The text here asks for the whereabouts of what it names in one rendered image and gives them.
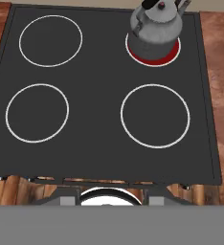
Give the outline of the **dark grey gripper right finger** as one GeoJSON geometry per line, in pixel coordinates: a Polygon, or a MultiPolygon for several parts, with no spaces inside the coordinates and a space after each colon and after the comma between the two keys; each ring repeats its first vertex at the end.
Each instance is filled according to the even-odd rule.
{"type": "Polygon", "coordinates": [[[167,188],[153,187],[144,190],[145,206],[190,206],[191,202],[174,196],[167,188]]]}

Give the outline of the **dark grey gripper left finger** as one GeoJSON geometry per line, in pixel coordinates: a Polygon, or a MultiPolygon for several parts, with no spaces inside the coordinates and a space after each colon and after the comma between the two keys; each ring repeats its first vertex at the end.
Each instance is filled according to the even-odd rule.
{"type": "Polygon", "coordinates": [[[79,206],[80,190],[74,188],[57,188],[49,197],[32,202],[32,205],[79,206]]]}

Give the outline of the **grey metal kettle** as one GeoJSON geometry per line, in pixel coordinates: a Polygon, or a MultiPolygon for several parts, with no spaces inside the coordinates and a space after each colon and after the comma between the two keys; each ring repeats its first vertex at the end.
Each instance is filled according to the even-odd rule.
{"type": "Polygon", "coordinates": [[[191,0],[143,0],[130,17],[130,52],[144,60],[166,57],[182,32],[182,16],[190,2],[191,0]]]}

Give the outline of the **round white black-rimmed knob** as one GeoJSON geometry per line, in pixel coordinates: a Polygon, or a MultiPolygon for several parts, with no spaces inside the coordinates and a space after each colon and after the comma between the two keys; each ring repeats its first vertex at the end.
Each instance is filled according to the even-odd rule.
{"type": "Polygon", "coordinates": [[[142,202],[124,189],[91,188],[84,191],[80,198],[82,206],[141,206],[142,202]]]}

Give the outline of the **black hob with white rings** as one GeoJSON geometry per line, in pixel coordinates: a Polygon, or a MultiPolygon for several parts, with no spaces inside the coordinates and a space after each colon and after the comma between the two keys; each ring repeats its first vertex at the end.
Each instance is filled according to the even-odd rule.
{"type": "Polygon", "coordinates": [[[217,185],[200,17],[178,57],[125,48],[130,11],[15,5],[0,46],[0,176],[217,185]]]}

